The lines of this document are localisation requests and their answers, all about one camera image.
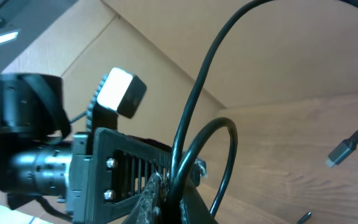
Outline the black usb cable short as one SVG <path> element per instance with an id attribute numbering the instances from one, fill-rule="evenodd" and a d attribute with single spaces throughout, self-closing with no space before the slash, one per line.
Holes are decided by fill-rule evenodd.
<path id="1" fill-rule="evenodd" d="M 202 150 L 202 147 L 204 146 L 206 141 L 212 136 L 212 134 L 214 134 L 215 131 L 220 128 L 226 127 L 229 131 L 229 135 L 231 138 L 229 154 L 222 181 L 218 188 L 218 192 L 215 196 L 211 208 L 207 211 L 207 214 L 210 217 L 215 216 L 223 200 L 223 196 L 226 193 L 226 189 L 228 187 L 228 183 L 231 179 L 232 171 L 234 169 L 234 163 L 236 160 L 238 147 L 238 135 L 234 122 L 229 118 L 216 118 L 209 122 L 197 134 L 194 141 L 191 143 L 189 150 L 185 154 L 183 153 L 183 145 L 188 131 L 188 127 L 190 125 L 191 117 L 193 116 L 193 112 L 195 110 L 195 106 L 205 83 L 209 68 L 223 39 L 232 29 L 234 24 L 247 12 L 271 1 L 272 0 L 254 0 L 248 2 L 240 9 L 238 9 L 225 23 L 223 28 L 219 31 L 218 35 L 215 37 L 213 43 L 211 44 L 203 60 L 203 63 L 201 64 L 200 71 L 185 104 L 173 140 L 168 194 L 165 199 L 165 205 L 163 210 L 165 212 L 163 219 L 168 221 L 169 223 L 181 223 L 182 221 L 180 201 L 183 198 L 183 190 L 186 178 L 188 177 L 188 173 L 190 172 L 191 166 L 194 164 L 196 158 L 198 157 L 198 154 Z"/>

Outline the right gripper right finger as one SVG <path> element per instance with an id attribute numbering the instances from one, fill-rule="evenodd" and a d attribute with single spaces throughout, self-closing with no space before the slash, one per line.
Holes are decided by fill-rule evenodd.
<path id="1" fill-rule="evenodd" d="M 183 189 L 180 211 L 182 224 L 218 224 L 189 178 Z"/>

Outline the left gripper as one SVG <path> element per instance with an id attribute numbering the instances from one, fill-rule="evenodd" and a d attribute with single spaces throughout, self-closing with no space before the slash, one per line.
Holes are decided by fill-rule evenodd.
<path id="1" fill-rule="evenodd" d="M 79 132 L 71 144 L 66 189 L 66 212 L 72 223 L 109 223 L 128 215 L 150 176 L 164 178 L 171 166 L 172 148 L 116 130 Z"/>

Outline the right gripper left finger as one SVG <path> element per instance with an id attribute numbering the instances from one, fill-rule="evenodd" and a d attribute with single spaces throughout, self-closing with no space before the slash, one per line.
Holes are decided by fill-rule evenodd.
<path id="1" fill-rule="evenodd" d="M 122 224 L 161 224 L 165 182 L 158 172 L 150 176 L 138 202 Z"/>

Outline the black usb cable long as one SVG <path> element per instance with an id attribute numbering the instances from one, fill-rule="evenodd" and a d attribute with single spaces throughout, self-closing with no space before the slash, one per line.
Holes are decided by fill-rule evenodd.
<path id="1" fill-rule="evenodd" d="M 312 216 L 312 212 L 306 212 L 296 224 L 305 224 Z"/>

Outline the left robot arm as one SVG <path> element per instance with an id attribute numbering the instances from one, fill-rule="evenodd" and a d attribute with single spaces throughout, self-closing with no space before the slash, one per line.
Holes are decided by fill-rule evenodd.
<path id="1" fill-rule="evenodd" d="M 63 80 L 36 73 L 0 75 L 0 190 L 15 210 L 36 201 L 70 223 L 209 223 L 196 187 L 198 161 L 174 212 L 165 204 L 169 146 L 122 134 L 119 116 L 133 117 L 146 85 L 114 69 L 85 111 L 86 129 L 68 140 Z"/>

